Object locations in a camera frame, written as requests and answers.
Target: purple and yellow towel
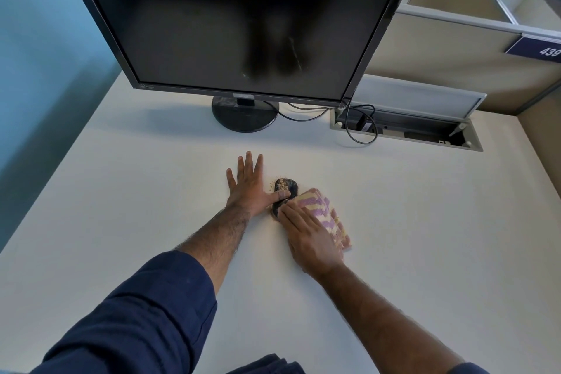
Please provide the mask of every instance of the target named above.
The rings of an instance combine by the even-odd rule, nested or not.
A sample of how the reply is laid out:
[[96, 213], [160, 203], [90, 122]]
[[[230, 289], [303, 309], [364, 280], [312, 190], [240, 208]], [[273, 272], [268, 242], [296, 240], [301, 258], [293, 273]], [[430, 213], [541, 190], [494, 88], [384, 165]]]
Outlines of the purple and yellow towel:
[[333, 237], [333, 241], [339, 250], [341, 259], [343, 251], [351, 247], [351, 238], [348, 236], [343, 224], [331, 201], [327, 199], [317, 188], [312, 188], [294, 198], [298, 207], [305, 207], [318, 218], [319, 222], [327, 229]]

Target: monitor base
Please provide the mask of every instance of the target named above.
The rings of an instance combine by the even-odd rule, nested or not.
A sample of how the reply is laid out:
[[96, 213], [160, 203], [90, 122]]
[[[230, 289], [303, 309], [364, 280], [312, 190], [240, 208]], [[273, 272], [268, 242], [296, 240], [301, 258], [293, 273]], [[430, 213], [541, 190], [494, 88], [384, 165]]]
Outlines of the monitor base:
[[212, 113], [225, 128], [241, 133], [252, 133], [265, 129], [277, 118], [278, 102], [269, 103], [215, 96], [212, 98]]

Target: navy blue sleeve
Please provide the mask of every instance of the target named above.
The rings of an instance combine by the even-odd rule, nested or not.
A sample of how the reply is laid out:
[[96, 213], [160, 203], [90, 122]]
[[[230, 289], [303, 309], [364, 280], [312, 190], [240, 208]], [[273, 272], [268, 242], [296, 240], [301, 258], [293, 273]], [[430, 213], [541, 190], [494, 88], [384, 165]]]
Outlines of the navy blue sleeve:
[[200, 263], [162, 253], [78, 321], [32, 374], [191, 373], [216, 309]]
[[448, 374], [489, 374], [489, 373], [483, 368], [480, 368], [477, 365], [468, 362], [452, 368], [450, 371], [448, 371]]

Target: hairy forearm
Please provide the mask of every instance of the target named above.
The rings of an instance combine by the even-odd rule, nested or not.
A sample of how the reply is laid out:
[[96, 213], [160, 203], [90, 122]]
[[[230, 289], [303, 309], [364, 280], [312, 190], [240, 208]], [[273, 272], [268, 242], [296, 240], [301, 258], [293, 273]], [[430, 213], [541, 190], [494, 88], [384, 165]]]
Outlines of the hairy forearm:
[[346, 266], [337, 267], [319, 282], [381, 374], [444, 374], [463, 362]]
[[248, 210], [227, 206], [176, 250], [190, 254], [205, 268], [218, 293], [250, 219]]

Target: black monitor bezel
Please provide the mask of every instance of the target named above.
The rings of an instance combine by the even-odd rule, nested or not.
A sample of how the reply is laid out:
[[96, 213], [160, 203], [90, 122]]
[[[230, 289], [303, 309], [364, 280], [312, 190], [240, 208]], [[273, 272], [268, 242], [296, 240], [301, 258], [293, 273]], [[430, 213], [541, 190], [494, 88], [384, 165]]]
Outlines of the black monitor bezel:
[[83, 0], [83, 1], [86, 7], [88, 8], [91, 16], [93, 17], [95, 23], [97, 24], [100, 31], [102, 32], [102, 35], [107, 41], [110, 49], [113, 51], [113, 54], [115, 55], [117, 62], [123, 69], [123, 72], [125, 73], [127, 79], [129, 79], [132, 87], [134, 87], [135, 89], [149, 89], [149, 90], [163, 91], [163, 92], [177, 92], [182, 94], [203, 94], [209, 96], [224, 96], [224, 97], [250, 96], [252, 98], [255, 98], [256, 100], [262, 100], [262, 101], [303, 103], [303, 104], [311, 104], [311, 105], [322, 105], [322, 106], [328, 106], [334, 108], [346, 106], [347, 103], [353, 97], [356, 87], [359, 85], [359, 82], [364, 72], [366, 71], [366, 68], [376, 48], [382, 41], [382, 37], [384, 36], [384, 33], [387, 30], [393, 16], [395, 15], [399, 3], [401, 2], [401, 0], [388, 0], [384, 8], [384, 12], [373, 29], [368, 44], [366, 45], [364, 51], [362, 52], [360, 61], [354, 69], [353, 75], [351, 76], [351, 79], [347, 84], [347, 87], [343, 93], [341, 100], [335, 101], [335, 100], [323, 100], [320, 98], [302, 98], [296, 96], [287, 96], [287, 95], [269, 94], [269, 93], [267, 94], [251, 93], [246, 95], [240, 91], [232, 91], [226, 89], [191, 87], [191, 86], [170, 86], [160, 83], [140, 82], [132, 68], [131, 63], [129, 62], [128, 58], [124, 54], [124, 51], [122, 50], [115, 35], [113, 34], [108, 22], [105, 20], [102, 10], [98, 7], [97, 1], [96, 0]]

